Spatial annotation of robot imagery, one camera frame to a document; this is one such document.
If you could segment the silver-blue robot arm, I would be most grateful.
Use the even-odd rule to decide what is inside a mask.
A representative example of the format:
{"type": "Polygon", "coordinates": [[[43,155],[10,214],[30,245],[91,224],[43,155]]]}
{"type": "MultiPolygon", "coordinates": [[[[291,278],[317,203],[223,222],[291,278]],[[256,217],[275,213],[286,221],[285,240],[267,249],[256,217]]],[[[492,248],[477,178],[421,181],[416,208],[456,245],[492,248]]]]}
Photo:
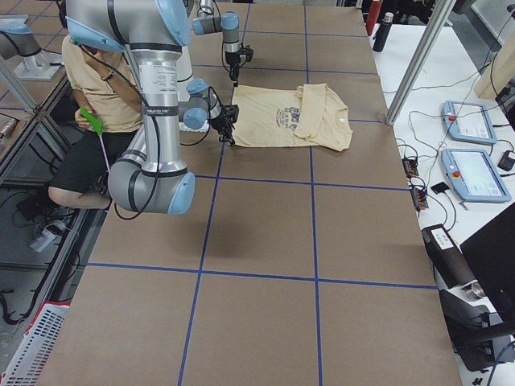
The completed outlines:
{"type": "Polygon", "coordinates": [[[69,34],[81,45],[129,50],[142,94],[144,126],[111,166],[113,201],[127,211],[179,215],[191,206],[196,180],[180,156],[179,127],[209,124],[221,142],[233,144],[237,105],[223,105],[202,79],[187,83],[179,99],[178,61],[191,38],[181,1],[68,1],[69,34]]]}
{"type": "Polygon", "coordinates": [[[242,57],[246,55],[245,47],[240,41],[238,14],[233,11],[221,13],[215,1],[200,1],[192,28],[196,35],[218,32],[222,34],[222,48],[225,63],[229,66],[229,78],[237,87],[242,57]]]}

